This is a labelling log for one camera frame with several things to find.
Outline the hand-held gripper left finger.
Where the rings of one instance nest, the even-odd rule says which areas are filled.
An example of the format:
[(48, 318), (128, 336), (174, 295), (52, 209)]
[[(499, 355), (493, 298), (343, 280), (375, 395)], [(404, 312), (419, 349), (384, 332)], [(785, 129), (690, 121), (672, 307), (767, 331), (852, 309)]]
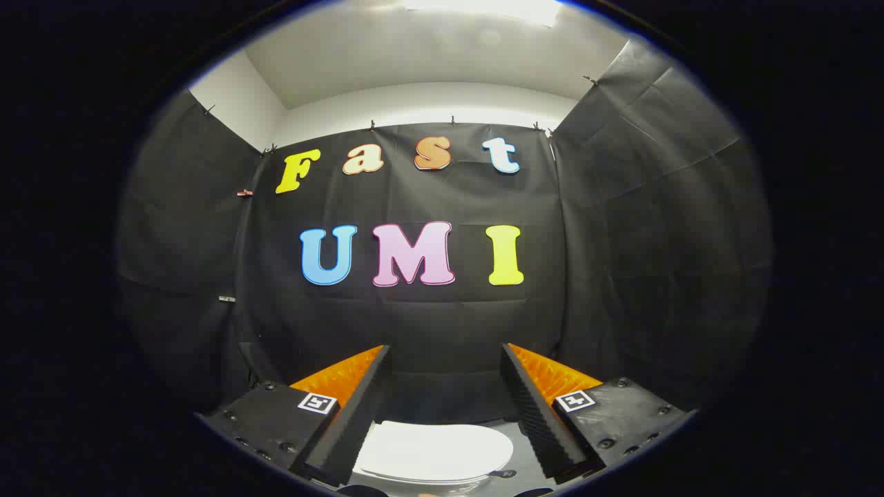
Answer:
[(380, 345), (294, 384), (263, 382), (199, 417), (222, 440), (287, 477), (342, 487), (391, 382), (391, 347)]

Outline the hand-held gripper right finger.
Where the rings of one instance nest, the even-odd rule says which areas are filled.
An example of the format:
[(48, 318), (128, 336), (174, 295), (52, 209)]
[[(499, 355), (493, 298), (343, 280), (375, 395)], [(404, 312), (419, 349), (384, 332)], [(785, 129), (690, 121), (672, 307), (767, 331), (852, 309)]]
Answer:
[(603, 382), (504, 343), (500, 375), (544, 475), (556, 484), (612, 471), (695, 416), (628, 377)]

